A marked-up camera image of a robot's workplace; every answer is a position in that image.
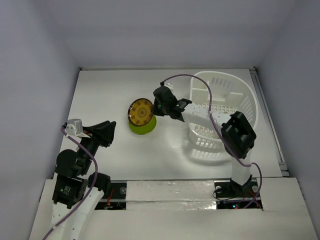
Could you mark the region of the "yellow patterned plate brown rim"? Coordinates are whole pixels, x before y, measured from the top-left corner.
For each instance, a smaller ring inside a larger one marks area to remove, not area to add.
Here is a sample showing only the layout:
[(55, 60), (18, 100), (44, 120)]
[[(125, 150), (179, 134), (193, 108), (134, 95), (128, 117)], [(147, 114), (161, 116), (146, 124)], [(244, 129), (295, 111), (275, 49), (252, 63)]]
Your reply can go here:
[(153, 103), (147, 98), (138, 98), (127, 111), (128, 121), (137, 127), (148, 124), (153, 117)]

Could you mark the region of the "lime green plate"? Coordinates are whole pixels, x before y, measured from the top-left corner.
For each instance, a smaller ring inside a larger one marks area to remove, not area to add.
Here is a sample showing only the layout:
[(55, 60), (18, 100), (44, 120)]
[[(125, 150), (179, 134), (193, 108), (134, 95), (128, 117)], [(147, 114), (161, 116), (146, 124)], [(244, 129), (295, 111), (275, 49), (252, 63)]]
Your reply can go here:
[(130, 130), (136, 135), (146, 135), (152, 132), (155, 129), (156, 125), (157, 119), (155, 116), (153, 116), (152, 119), (143, 126), (135, 126), (132, 123), (128, 122)]

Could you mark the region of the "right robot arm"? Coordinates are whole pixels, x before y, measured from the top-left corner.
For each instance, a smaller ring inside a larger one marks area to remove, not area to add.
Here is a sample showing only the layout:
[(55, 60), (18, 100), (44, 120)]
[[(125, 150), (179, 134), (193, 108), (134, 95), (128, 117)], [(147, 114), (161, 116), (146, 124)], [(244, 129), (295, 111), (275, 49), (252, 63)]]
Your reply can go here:
[(162, 85), (154, 92), (153, 114), (169, 116), (188, 124), (197, 124), (215, 131), (222, 141), (225, 151), (232, 157), (229, 193), (242, 198), (252, 181), (251, 162), (246, 160), (255, 145), (257, 135), (242, 112), (233, 114), (212, 111), (199, 106), (189, 99), (178, 100), (172, 91)]

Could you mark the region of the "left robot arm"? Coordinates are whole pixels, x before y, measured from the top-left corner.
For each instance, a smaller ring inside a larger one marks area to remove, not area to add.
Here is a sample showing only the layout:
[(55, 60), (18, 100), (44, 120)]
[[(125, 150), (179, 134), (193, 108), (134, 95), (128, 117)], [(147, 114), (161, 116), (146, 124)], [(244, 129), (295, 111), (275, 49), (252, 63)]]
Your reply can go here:
[(112, 144), (115, 128), (114, 121), (83, 126), (77, 118), (62, 125), (62, 134), (76, 144), (77, 149), (65, 149), (56, 158), (51, 223), (43, 239), (83, 239), (98, 202), (113, 194), (111, 178), (98, 172), (95, 154), (100, 147)]

